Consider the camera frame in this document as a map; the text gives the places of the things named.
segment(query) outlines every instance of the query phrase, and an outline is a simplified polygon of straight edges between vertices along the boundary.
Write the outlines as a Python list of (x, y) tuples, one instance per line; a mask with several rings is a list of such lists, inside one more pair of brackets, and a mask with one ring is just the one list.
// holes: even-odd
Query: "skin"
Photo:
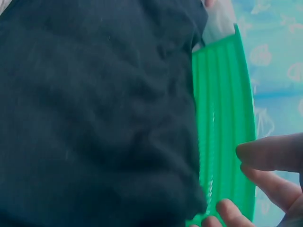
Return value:
[(214, 2), (216, 0), (205, 0), (205, 6), (206, 7), (212, 7), (214, 5)]
[[(303, 133), (239, 145), (237, 156), (242, 172), (285, 212), (279, 227), (303, 226)], [(274, 170), (299, 173), (301, 187), (270, 172)], [(216, 209), (227, 227), (254, 227), (230, 200), (220, 201)], [(202, 226), (222, 227), (212, 216)]]

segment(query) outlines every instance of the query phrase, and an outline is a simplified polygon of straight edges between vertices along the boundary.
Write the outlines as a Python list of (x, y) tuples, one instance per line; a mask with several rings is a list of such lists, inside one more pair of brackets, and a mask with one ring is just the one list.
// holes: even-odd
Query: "finger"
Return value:
[(222, 227), (222, 225), (216, 217), (209, 216), (202, 222), (202, 227)]
[(206, 7), (212, 7), (216, 0), (205, 0)]
[(216, 209), (227, 227), (254, 227), (230, 200), (222, 200)]
[(268, 198), (284, 212), (302, 195), (301, 187), (274, 173), (264, 172), (241, 165), (242, 172), (258, 186)]
[(303, 164), (303, 133), (241, 144), (237, 147), (237, 156), (254, 169), (299, 172)]

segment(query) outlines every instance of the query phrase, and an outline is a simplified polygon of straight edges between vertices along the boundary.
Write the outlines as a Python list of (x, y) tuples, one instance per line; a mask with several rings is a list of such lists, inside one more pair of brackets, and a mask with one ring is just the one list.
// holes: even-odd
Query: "green plastic tray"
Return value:
[(200, 226), (208, 215), (218, 217), (215, 206), (224, 198), (253, 219), (255, 186), (240, 171), (235, 154), (238, 144), (256, 138), (249, 73), (236, 25), (235, 30), (234, 35), (193, 53), (200, 183), (208, 209), (187, 226)]

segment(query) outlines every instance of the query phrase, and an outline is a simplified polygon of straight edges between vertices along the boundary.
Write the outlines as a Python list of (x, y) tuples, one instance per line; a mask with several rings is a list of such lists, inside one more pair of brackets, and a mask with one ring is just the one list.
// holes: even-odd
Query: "dark cloth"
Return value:
[(0, 16), (0, 226), (167, 227), (205, 212), (200, 0), (13, 0)]

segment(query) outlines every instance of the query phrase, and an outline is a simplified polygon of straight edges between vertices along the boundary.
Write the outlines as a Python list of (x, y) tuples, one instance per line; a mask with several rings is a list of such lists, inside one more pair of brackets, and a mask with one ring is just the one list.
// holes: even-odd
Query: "light blue surface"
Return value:
[[(232, 0), (247, 55), (258, 137), (303, 131), (303, 0)], [(297, 174), (278, 173), (299, 183)], [(254, 223), (284, 213), (257, 189)]]

